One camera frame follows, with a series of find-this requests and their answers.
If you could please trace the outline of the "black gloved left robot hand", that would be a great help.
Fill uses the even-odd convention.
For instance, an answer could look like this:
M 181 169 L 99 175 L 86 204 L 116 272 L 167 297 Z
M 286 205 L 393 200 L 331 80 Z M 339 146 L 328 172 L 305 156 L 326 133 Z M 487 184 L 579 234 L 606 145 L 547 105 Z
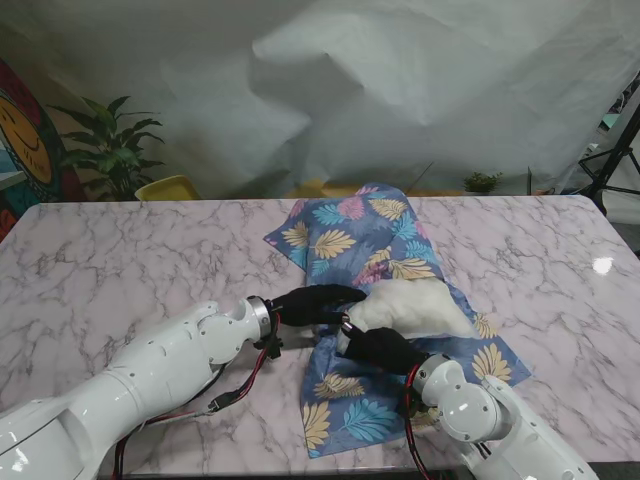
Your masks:
M 345 305 L 365 300 L 366 293 L 352 287 L 328 284 L 300 287 L 267 302 L 269 313 L 283 325 L 340 325 Z

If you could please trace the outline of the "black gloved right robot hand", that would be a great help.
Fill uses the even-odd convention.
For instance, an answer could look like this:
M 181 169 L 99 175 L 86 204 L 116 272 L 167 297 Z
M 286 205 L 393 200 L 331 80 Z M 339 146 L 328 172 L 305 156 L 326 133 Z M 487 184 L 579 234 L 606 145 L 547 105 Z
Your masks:
M 394 375 L 408 375 L 430 357 L 391 328 L 362 331 L 346 322 L 341 332 L 349 339 L 344 353 L 346 358 L 373 365 Z

